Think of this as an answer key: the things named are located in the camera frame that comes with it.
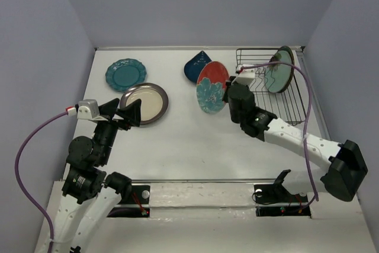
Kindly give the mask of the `red teal floral plate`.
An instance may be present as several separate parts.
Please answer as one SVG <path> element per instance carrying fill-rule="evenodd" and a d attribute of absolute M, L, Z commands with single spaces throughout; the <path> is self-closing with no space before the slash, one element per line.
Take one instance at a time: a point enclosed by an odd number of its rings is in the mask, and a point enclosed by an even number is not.
<path fill-rule="evenodd" d="M 207 114 L 217 114 L 225 106 L 223 101 L 229 73 L 224 64 L 212 61 L 200 72 L 196 96 L 200 109 Z"/>

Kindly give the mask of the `light green round plate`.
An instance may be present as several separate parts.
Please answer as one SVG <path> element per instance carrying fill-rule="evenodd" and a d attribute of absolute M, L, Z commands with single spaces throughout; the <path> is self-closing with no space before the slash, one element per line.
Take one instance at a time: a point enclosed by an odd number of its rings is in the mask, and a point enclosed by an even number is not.
<path fill-rule="evenodd" d="M 265 68 L 265 87 L 271 93 L 284 92 L 294 75 L 294 56 L 288 46 L 280 47 L 270 59 L 270 62 L 282 62 L 269 65 Z"/>

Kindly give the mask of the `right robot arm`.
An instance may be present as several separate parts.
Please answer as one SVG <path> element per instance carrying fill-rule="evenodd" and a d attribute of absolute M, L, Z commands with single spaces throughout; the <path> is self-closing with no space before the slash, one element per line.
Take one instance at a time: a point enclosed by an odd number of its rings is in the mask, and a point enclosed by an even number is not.
<path fill-rule="evenodd" d="M 229 105 L 232 122 L 245 134 L 302 156 L 319 167 L 320 181 L 327 193 L 345 202 L 353 200 L 368 173 L 355 142 L 338 143 L 304 134 L 275 114 L 257 107 L 253 92 L 237 83 L 234 76 L 226 81 L 223 101 Z"/>

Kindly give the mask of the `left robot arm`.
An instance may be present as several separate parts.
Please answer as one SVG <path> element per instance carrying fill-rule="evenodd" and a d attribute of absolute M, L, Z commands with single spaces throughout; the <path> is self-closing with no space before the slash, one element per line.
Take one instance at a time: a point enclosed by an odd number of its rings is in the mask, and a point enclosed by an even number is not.
<path fill-rule="evenodd" d="M 113 207 L 131 196 L 131 179 L 123 174 L 107 174 L 100 168 L 108 163 L 119 130 L 139 127 L 141 100 L 119 108 L 113 99 L 98 105 L 96 100 L 82 100 L 67 108 L 69 116 L 96 124 L 91 137 L 78 136 L 68 148 L 69 171 L 62 187 L 62 197 L 48 236 L 40 252 L 85 252 Z"/>

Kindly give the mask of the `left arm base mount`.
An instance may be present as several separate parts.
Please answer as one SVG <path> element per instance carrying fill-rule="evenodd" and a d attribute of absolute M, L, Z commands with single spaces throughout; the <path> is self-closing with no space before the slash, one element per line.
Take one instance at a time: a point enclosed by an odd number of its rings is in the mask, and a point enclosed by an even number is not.
<path fill-rule="evenodd" d="M 128 197 L 110 211 L 109 217 L 148 218 L 150 217 L 150 186 L 133 185 Z"/>

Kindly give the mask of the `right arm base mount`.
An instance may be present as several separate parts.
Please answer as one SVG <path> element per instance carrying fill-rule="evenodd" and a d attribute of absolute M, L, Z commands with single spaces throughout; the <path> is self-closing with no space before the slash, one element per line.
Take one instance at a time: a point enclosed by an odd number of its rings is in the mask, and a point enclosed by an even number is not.
<path fill-rule="evenodd" d="M 283 186 L 290 172 L 283 170 L 270 184 L 254 185 L 252 200 L 257 217 L 311 217 L 307 196 L 290 194 Z"/>

